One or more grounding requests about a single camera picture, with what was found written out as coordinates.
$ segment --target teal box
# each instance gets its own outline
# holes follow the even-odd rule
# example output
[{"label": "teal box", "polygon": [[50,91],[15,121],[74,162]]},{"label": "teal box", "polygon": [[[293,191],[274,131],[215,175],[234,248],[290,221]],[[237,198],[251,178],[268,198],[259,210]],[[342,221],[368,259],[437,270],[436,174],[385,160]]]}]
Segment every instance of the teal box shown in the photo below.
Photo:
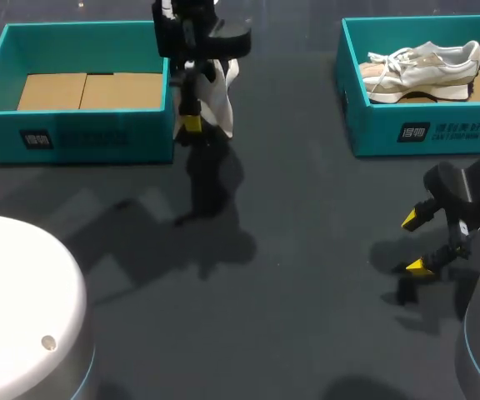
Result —
[{"label": "teal box", "polygon": [[[156,109],[16,111],[30,73],[162,73],[162,102]],[[0,38],[0,163],[170,163],[168,80],[153,22],[9,24]],[[29,139],[35,146],[26,146]]]},{"label": "teal box", "polygon": [[[441,47],[480,43],[480,15],[345,18],[336,82],[357,156],[480,153],[480,102],[372,104],[359,72],[368,52],[392,54],[431,41]],[[421,134],[400,139],[408,128]]]}]

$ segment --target white cloth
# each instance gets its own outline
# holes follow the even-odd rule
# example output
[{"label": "white cloth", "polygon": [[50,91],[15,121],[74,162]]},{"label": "white cloth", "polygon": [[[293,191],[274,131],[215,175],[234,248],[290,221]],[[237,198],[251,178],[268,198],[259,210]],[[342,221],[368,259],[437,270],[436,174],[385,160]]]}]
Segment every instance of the white cloth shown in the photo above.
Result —
[{"label": "white cloth", "polygon": [[[196,96],[201,100],[201,117],[211,125],[218,125],[227,135],[233,137],[233,108],[229,101],[228,89],[234,79],[240,72],[238,60],[229,61],[227,76],[223,72],[222,64],[218,60],[212,60],[216,71],[216,79],[209,82],[207,77],[200,74],[196,81]],[[173,137],[175,138],[183,122],[179,116],[179,103],[181,102],[181,92],[178,87],[173,89],[173,103],[175,105],[175,128]]]}]

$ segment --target shoe sole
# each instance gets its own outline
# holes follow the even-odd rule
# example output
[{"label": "shoe sole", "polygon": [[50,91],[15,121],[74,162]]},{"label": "shoe sole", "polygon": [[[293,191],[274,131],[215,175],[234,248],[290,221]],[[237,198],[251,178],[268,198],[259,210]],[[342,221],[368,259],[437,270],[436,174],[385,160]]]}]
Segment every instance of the shoe sole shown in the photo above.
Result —
[{"label": "shoe sole", "polygon": [[411,93],[424,93],[428,97],[436,98],[439,100],[455,100],[464,101],[470,98],[469,85],[457,85],[457,86],[434,86],[434,85],[422,85],[412,87],[404,92],[396,93],[371,93],[367,92],[367,96],[370,100],[376,103],[397,103],[399,100]]}]

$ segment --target sneaker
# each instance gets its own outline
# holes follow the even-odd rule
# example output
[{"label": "sneaker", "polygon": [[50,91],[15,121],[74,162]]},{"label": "sneaker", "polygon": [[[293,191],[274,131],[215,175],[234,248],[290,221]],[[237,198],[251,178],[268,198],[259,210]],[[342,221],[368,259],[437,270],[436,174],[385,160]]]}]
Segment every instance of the sneaker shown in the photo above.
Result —
[{"label": "sneaker", "polygon": [[405,47],[389,56],[370,52],[360,64],[367,96],[374,102],[397,103],[409,93],[425,93],[444,100],[468,100],[469,84],[478,74],[480,46],[439,47],[427,42]]}]

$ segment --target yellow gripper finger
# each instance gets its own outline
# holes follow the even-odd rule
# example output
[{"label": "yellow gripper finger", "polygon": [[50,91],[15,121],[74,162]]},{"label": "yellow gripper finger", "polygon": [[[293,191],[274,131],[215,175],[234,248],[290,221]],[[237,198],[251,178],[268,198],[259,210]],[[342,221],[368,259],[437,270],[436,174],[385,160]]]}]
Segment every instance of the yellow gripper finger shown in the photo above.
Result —
[{"label": "yellow gripper finger", "polygon": [[407,219],[401,224],[401,228],[407,227],[414,219],[416,218],[416,208],[413,208],[410,214],[408,214]]},{"label": "yellow gripper finger", "polygon": [[182,123],[187,132],[200,133],[202,131],[201,117],[199,115],[183,115]]},{"label": "yellow gripper finger", "polygon": [[423,265],[423,260],[421,258],[410,264],[405,269],[415,277],[426,277],[434,275],[432,271],[429,271],[425,268],[425,266]]}]

